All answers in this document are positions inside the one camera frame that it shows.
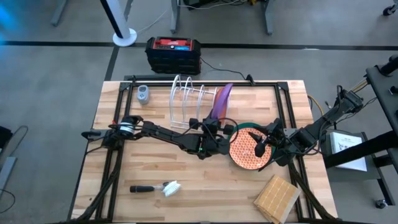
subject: wheel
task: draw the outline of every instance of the wheel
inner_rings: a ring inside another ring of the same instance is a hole
[[[389,7],[385,8],[385,9],[383,10],[383,16],[390,16],[390,15],[392,15],[392,14],[395,12],[395,10],[391,10],[391,9],[393,9],[393,8],[394,8],[394,6],[389,6]]]
[[[385,200],[377,200],[375,205],[376,205],[376,208],[379,208],[379,209],[383,209],[388,206],[388,204]]]

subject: orange plate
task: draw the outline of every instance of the orange plate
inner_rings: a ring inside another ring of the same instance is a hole
[[[259,169],[266,165],[271,158],[272,148],[270,145],[266,146],[266,152],[261,158],[258,158],[254,154],[254,148],[256,141],[250,137],[249,132],[257,135],[261,135],[263,138],[264,134],[254,128],[243,128],[239,129],[238,138],[233,142],[229,148],[229,154],[232,160],[240,167],[245,169]],[[236,133],[231,136],[230,141],[235,138]]]

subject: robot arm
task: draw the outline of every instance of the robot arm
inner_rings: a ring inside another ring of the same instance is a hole
[[[363,107],[363,99],[353,91],[341,90],[338,93],[335,105],[321,118],[313,124],[297,130],[284,129],[282,122],[277,118],[273,123],[267,126],[256,128],[267,137],[259,139],[253,133],[250,133],[253,139],[257,141],[255,153],[261,157],[265,151],[265,146],[271,144],[276,148],[273,158],[280,166],[286,166],[298,154],[306,155],[320,140],[322,132],[338,121],[344,114],[357,113]]]
[[[197,119],[190,119],[190,129],[202,128],[202,133],[195,134],[186,132],[180,134],[153,122],[144,121],[140,116],[124,117],[120,124],[109,127],[113,129],[106,134],[102,143],[103,147],[112,148],[120,139],[137,141],[143,137],[151,137],[174,144],[189,154],[197,155],[202,160],[215,154],[227,155],[229,141],[217,132],[231,134],[233,131],[233,126],[228,124],[221,128],[221,122],[218,119],[211,119],[210,115],[202,123]]]

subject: wooden table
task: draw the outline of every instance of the wooden table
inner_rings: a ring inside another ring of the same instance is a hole
[[[313,122],[304,82],[287,81],[297,127]],[[113,119],[120,82],[104,82],[93,128],[107,129]],[[150,87],[150,101],[141,106],[133,92],[130,114],[165,128],[170,128],[170,87]],[[126,97],[122,103],[123,116]],[[176,96],[175,116],[181,116]],[[196,100],[188,101],[188,117],[195,117]],[[286,103],[283,100],[287,115]],[[201,117],[209,113],[211,99],[205,98]],[[275,91],[268,87],[233,87],[229,101],[228,117],[238,123],[253,122],[266,125],[278,117]],[[98,147],[100,142],[89,144],[88,149]],[[72,218],[83,213],[98,193],[103,174],[106,150],[88,154],[73,202]],[[310,188],[320,203],[337,216],[328,176],[321,155],[304,157]],[[287,166],[273,163],[262,172],[243,170],[229,156],[215,155],[204,161],[181,151],[177,146],[152,138],[126,141],[118,194],[114,211],[114,222],[267,222],[252,204],[273,175],[290,182]],[[182,188],[173,196],[165,198],[160,191],[132,194],[130,185],[154,185],[177,180]],[[304,217],[308,215],[305,197],[300,196]],[[108,210],[109,195],[104,210]],[[287,219],[297,221],[293,207]]]

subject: gray floor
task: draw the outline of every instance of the gray floor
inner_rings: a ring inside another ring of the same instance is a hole
[[[265,35],[259,6],[223,6],[212,10],[182,9],[177,36],[201,42],[245,44],[398,45],[397,15],[381,17],[392,1],[278,0],[275,32]],[[70,0],[58,27],[49,24],[55,1],[3,1],[14,17],[14,27],[0,26],[2,40],[110,42],[113,34],[99,1]],[[135,0],[128,23],[139,30],[152,23],[170,3]],[[170,14],[149,30],[149,37],[170,35]],[[0,125],[15,130],[26,124],[29,133],[16,152],[18,162],[6,187],[16,195],[15,206],[0,214],[1,223],[46,223],[65,220],[83,159],[86,141],[104,80],[111,47],[0,47]],[[384,63],[397,52],[345,50],[202,49],[213,66],[250,73],[258,80],[305,80],[308,94],[326,110],[335,99],[336,85],[351,88],[366,67]],[[240,79],[233,73],[203,66],[202,80]],[[112,80],[125,75],[153,74],[144,49],[120,49]],[[374,97],[370,87],[361,91]],[[314,118],[320,116],[313,109]],[[365,131],[368,137],[390,129],[378,102],[339,125]],[[398,178],[383,169],[398,200]],[[376,181],[331,183],[339,217],[344,220],[396,223],[397,207],[378,210],[382,197]],[[0,200],[0,210],[11,202]]]

